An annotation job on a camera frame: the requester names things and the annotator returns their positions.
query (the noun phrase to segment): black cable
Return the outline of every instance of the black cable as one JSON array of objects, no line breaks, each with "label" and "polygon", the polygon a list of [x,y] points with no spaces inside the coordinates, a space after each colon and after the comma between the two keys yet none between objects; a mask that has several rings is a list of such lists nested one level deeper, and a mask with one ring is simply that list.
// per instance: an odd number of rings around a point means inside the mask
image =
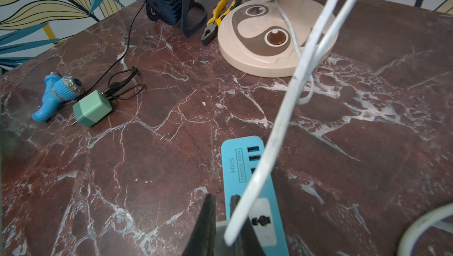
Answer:
[{"label": "black cable", "polygon": [[[110,83],[112,78],[115,77],[116,75],[118,74],[121,74],[121,73],[125,73],[125,72],[131,72],[131,75],[126,78],[125,80],[121,81],[121,82],[113,82],[113,83]],[[131,81],[131,79],[133,78],[133,76],[135,76],[136,74],[139,74],[139,71],[133,66],[131,69],[127,69],[127,70],[123,70],[123,71],[120,71],[120,72],[116,72],[115,74],[113,74],[110,78],[109,78],[109,82],[108,82],[108,88],[107,90],[105,90],[102,94],[104,94],[107,98],[109,98],[110,100],[112,99],[118,99],[118,100],[129,100],[133,97],[135,97],[136,95],[138,95],[141,91],[143,91],[143,89],[146,87],[145,84],[135,84],[133,85],[132,87],[122,91],[121,93],[117,94],[117,95],[114,95],[117,91],[119,91],[122,87],[124,87],[127,83],[129,83]],[[121,97],[120,95],[126,93],[127,91],[131,90],[131,89],[134,89],[135,87],[141,87],[134,95],[130,96],[130,97],[126,97],[126,98],[123,98]]]},{"label": "black cable", "polygon": [[[140,90],[137,91],[137,93],[135,93],[134,95],[130,96],[130,97],[127,97],[127,98],[123,98],[123,97],[120,97],[120,95],[126,93],[127,91],[135,88],[135,87],[138,87],[140,86]],[[136,95],[138,95],[141,91],[143,91],[143,89],[145,89],[146,85],[145,84],[136,84],[136,85],[133,85],[132,87],[122,91],[121,93],[119,93],[118,95],[116,96],[113,96],[111,99],[118,99],[118,100],[129,100],[129,99],[132,99],[133,97],[135,97]]]},{"label": "black cable", "polygon": [[143,1],[143,4],[142,6],[140,7],[139,11],[137,12],[137,14],[134,16],[134,19],[132,20],[132,23],[130,24],[130,27],[129,27],[129,35],[127,36],[127,46],[126,46],[126,51],[124,52],[124,54],[119,58],[117,59],[105,72],[104,74],[101,75],[101,77],[99,77],[99,79],[93,84],[93,86],[91,86],[91,88],[89,88],[88,90],[86,90],[82,96],[80,96],[78,98],[78,101],[81,100],[85,95],[87,95],[93,88],[94,86],[96,86],[99,81],[104,78],[104,76],[118,63],[120,62],[120,60],[122,60],[126,54],[127,54],[127,51],[129,50],[129,42],[130,42],[130,33],[132,31],[132,25],[134,24],[134,21],[135,19],[137,18],[137,16],[139,15],[140,11],[143,9],[144,5],[146,3],[146,0]]}]

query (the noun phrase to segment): white cable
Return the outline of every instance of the white cable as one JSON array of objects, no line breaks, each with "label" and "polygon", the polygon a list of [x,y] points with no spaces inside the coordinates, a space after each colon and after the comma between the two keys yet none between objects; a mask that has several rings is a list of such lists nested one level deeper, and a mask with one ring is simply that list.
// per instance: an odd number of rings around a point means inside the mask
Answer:
[{"label": "white cable", "polygon": [[[279,4],[279,0],[275,0],[275,4],[277,5],[277,8],[280,12],[280,14],[282,15],[283,19],[285,20],[286,22],[286,25],[288,26],[289,28],[289,33],[291,34],[291,40],[293,41],[293,45],[294,45],[294,49],[296,50],[296,53],[297,53],[297,57],[299,58],[299,60],[301,59],[302,57],[302,54],[300,53],[300,49],[299,49],[299,43],[297,41],[297,37],[296,37],[296,33],[294,32],[294,28],[293,28],[293,25],[291,24],[291,21],[289,21],[289,18],[288,16],[286,15],[286,13],[283,11],[283,9],[281,8],[280,4]],[[303,97],[303,98],[300,98],[299,101],[298,101],[298,104],[299,105],[304,105],[304,104],[307,104],[311,98],[313,97],[313,92],[314,92],[314,79],[313,79],[313,75],[310,74],[310,84],[311,84],[311,87],[310,87],[310,91],[309,91],[309,94],[306,96],[306,97]]]},{"label": "white cable", "polygon": [[296,71],[289,82],[288,90],[286,91],[285,97],[275,119],[275,124],[270,133],[261,161],[254,171],[252,179],[250,180],[249,185],[241,197],[241,200],[234,210],[230,222],[226,228],[223,238],[228,246],[233,245],[236,241],[236,238],[244,226],[244,222],[248,217],[248,213],[252,205],[258,198],[267,178],[274,168],[277,156],[285,138],[286,129],[288,128],[293,109],[296,106],[296,102],[302,93],[302,89],[311,74],[308,73],[307,70],[314,56],[316,44],[319,41],[321,33],[326,26],[337,2],[338,0],[327,0],[325,7],[323,8],[312,32],[309,35],[307,44],[303,49],[302,58],[300,59]]},{"label": "white cable", "polygon": [[349,13],[351,12],[352,8],[356,4],[357,0],[346,0],[345,4],[343,5],[342,9],[337,15],[337,18],[333,21],[332,25],[330,26],[327,33],[324,35],[323,39],[321,40],[320,44],[318,45],[318,49],[315,53],[313,58],[313,62],[317,65],[320,59],[323,57],[324,53],[326,52],[327,48],[329,47],[330,43],[332,42],[333,38],[338,34],[340,28],[343,26],[344,21],[348,17]]},{"label": "white cable", "polygon": [[403,234],[398,245],[398,256],[411,256],[418,238],[433,224],[453,215],[453,203],[437,208],[417,219]]}]

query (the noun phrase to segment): yellow pliers handle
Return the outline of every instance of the yellow pliers handle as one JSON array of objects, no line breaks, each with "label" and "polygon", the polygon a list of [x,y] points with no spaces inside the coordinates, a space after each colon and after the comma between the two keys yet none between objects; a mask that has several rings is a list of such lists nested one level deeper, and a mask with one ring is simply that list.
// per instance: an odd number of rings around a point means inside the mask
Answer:
[{"label": "yellow pliers handle", "polygon": [[228,14],[230,13],[231,10],[235,9],[237,6],[239,6],[241,4],[242,0],[233,0],[233,2],[231,3],[230,7],[228,8],[228,10],[226,10],[222,16],[220,16],[219,18],[216,19],[216,23],[217,23],[217,26],[220,26],[220,23],[222,22],[223,18]]},{"label": "yellow pliers handle", "polygon": [[225,5],[227,4],[227,2],[228,2],[228,0],[220,0],[218,2],[218,4],[216,5],[216,8],[214,8],[214,10],[212,11],[212,18],[209,19],[206,23],[207,25],[211,24],[219,17],[220,13],[222,12],[222,10],[225,7]]}]

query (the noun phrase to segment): blue power strip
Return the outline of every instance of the blue power strip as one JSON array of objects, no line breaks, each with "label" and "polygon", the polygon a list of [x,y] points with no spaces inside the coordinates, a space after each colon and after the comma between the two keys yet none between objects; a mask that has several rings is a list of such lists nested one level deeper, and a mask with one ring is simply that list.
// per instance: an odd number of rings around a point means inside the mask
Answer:
[{"label": "blue power strip", "polygon": [[[227,220],[230,220],[231,215],[231,197],[242,196],[263,152],[263,140],[257,136],[229,139],[223,142],[221,153]],[[266,256],[289,255],[270,176],[249,212],[249,219]]]}]

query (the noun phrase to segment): faucet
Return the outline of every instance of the faucet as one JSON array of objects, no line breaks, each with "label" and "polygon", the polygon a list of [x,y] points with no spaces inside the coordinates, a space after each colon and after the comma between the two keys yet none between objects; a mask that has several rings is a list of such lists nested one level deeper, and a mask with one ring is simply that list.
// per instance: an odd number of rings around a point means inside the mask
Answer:
[{"label": "faucet", "polygon": [[61,76],[58,72],[51,72],[44,79],[46,90],[42,96],[42,106],[32,114],[37,122],[46,122],[56,112],[64,101],[72,101],[85,91],[82,82],[70,75]]}]

